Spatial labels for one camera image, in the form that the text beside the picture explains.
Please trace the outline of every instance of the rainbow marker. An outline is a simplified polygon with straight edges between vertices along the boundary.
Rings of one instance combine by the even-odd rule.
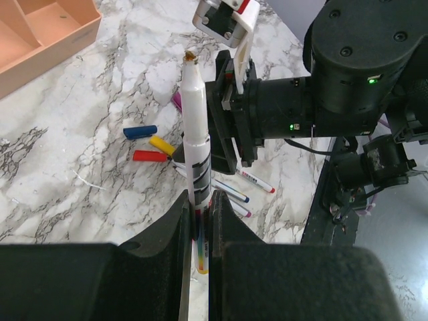
[[[209,208],[211,206],[211,144],[208,133],[207,93],[198,58],[186,51],[181,81],[187,190],[193,212],[193,253],[200,274],[208,273]]]

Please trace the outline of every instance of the marker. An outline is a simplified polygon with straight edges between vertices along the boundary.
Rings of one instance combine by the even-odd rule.
[[[136,150],[132,157],[134,162],[158,162],[163,163],[168,160],[168,156],[163,152],[153,152],[151,150]]]
[[[161,137],[153,136],[150,138],[149,143],[156,147],[157,149],[163,151],[168,156],[173,156],[173,153],[175,152],[175,148],[165,142]]]
[[[252,175],[246,171],[243,171],[242,169],[238,169],[238,168],[236,168],[236,173],[241,175],[242,177],[246,178],[248,181],[250,181],[254,185],[260,187],[261,189],[264,189],[265,191],[267,191],[269,193],[275,193],[275,189],[272,186],[270,186],[266,182],[263,182],[261,179],[257,178],[256,176],[254,176],[254,175]]]
[[[193,253],[199,273],[208,273],[209,208],[211,206],[211,145],[207,93],[198,58],[186,51],[181,80],[187,189],[193,218]]]
[[[124,128],[123,134],[129,140],[150,137],[158,132],[155,125]]]
[[[181,167],[175,167],[175,170],[178,172],[178,174],[180,174],[181,176],[183,176],[185,179],[187,178],[186,172],[184,169],[182,169]],[[215,184],[211,183],[211,186],[215,189],[219,189]],[[245,207],[241,206],[240,204],[236,203],[233,199],[229,199],[230,203],[232,205],[233,210],[244,216],[244,217],[251,217],[251,212],[248,211]]]
[[[234,200],[229,199],[230,204],[232,205],[232,209],[237,213],[244,217],[251,217],[251,212],[248,211],[244,206],[241,206],[240,204],[236,203]]]
[[[186,175],[186,168],[183,164],[173,162],[176,167],[177,172],[184,178],[187,178]],[[218,181],[217,179],[214,179],[211,177],[211,186],[215,189],[221,189],[223,192],[226,192],[229,196],[234,197],[236,199],[239,199],[241,202],[248,203],[249,197],[247,195],[244,195],[235,189],[231,188],[230,186],[226,185],[225,183],[222,183],[221,181]]]
[[[179,110],[180,113],[183,113],[183,109],[181,108],[181,95],[180,92],[176,92],[174,96],[171,98],[171,102],[175,107]]]

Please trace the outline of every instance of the red marker cap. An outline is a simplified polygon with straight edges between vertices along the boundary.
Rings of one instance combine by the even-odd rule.
[[[241,7],[239,7],[239,9],[236,12],[238,12],[241,15],[245,11],[245,9],[247,9],[248,3],[249,3],[249,0],[243,0]]]
[[[168,160],[168,156],[162,152],[153,152],[150,150],[136,150],[132,157],[134,162],[158,162],[163,163]]]

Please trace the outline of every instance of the white marker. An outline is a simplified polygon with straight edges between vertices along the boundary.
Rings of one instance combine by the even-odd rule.
[[[254,185],[260,187],[261,189],[264,189],[265,191],[269,193],[275,193],[275,189],[267,184],[266,182],[263,182],[261,179],[255,177],[254,175],[250,174],[249,172],[243,171],[242,169],[236,168],[236,173],[241,175],[242,177],[246,178],[248,181],[253,183]]]
[[[179,169],[186,169],[186,166],[184,164],[176,163],[173,161],[173,164],[179,168]],[[249,197],[236,189],[230,187],[229,185],[226,185],[225,183],[222,183],[221,181],[218,181],[217,179],[211,177],[211,186],[215,189],[221,189],[222,191],[225,191],[229,196],[232,196],[244,203],[249,203]]]
[[[187,189],[193,220],[193,253],[199,273],[208,273],[209,208],[211,206],[211,145],[207,93],[198,58],[186,51],[181,80]]]
[[[238,213],[238,214],[240,214],[240,215],[242,215],[244,217],[251,217],[251,212],[248,211],[244,206],[241,206],[240,204],[236,203],[232,199],[229,199],[229,200],[230,200],[230,204],[232,205],[232,209],[236,213]]]

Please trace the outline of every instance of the blue marker cap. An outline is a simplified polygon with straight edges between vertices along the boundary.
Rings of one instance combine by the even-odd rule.
[[[124,128],[123,133],[129,140],[150,137],[158,132],[155,125]]]

